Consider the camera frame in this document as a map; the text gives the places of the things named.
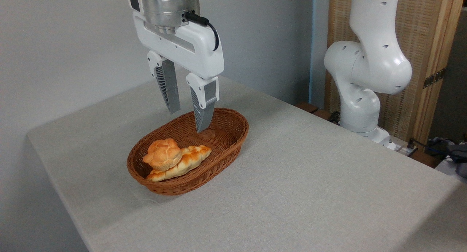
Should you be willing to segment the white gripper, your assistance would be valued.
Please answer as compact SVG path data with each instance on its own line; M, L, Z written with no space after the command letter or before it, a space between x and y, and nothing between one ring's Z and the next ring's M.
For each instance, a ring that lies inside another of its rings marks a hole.
M192 72L190 86L197 133L211 123L220 99L219 78L224 70L222 46L209 26L186 14L200 14L200 0L128 0L140 42L147 53L150 74L156 79L171 114L179 111L180 97L174 63Z

